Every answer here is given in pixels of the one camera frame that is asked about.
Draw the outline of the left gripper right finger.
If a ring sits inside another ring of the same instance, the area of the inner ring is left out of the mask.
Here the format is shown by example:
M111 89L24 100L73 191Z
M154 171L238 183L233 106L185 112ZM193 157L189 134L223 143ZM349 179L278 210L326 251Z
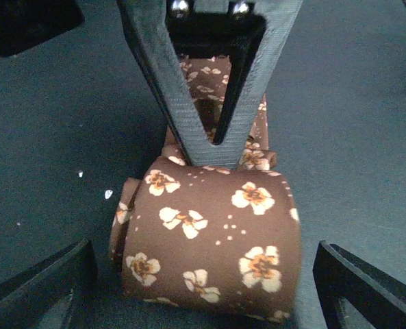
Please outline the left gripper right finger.
M406 328L406 284L339 245L319 242L313 276L328 328Z

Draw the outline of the brown floral tie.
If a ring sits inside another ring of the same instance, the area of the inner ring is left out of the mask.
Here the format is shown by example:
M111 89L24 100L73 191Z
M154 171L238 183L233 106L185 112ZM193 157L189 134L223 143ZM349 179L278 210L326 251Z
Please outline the brown floral tie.
M262 99L235 169L191 166L172 132L129 178L109 253L132 299L283 324L301 267L301 225L275 171Z

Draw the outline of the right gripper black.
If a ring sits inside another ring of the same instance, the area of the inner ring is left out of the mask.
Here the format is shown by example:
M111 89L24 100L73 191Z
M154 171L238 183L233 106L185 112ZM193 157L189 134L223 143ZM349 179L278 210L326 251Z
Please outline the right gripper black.
M125 40L188 162L234 167L302 1L121 1ZM241 58L255 54L238 91L229 125L209 141L179 67L180 58Z

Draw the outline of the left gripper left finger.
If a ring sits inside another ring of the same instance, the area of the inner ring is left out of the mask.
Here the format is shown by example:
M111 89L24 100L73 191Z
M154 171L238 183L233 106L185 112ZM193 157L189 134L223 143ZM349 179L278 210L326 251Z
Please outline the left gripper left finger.
M0 284L0 328L86 328L96 280L91 241L73 243Z

